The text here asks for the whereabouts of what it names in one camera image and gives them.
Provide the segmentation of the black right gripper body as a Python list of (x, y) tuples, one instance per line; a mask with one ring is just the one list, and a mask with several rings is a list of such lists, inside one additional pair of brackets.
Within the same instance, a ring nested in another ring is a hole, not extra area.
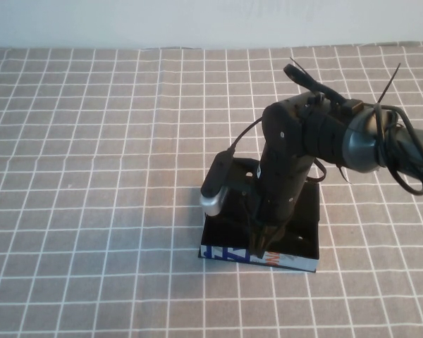
[(257, 193), (261, 197), (257, 211), (259, 221), (285, 224), (292, 218), (312, 164), (311, 156), (262, 154), (256, 179)]

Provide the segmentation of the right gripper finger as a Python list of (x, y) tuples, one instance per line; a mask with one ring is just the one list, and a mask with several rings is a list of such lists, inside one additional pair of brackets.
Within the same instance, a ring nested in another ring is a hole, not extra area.
[(286, 233), (286, 225), (278, 227), (270, 227), (271, 234), (269, 235), (268, 242), (266, 245), (266, 251), (270, 251), (272, 246), (281, 241)]
[(265, 252), (265, 226), (254, 226), (250, 228), (249, 251), (251, 256), (263, 256)]

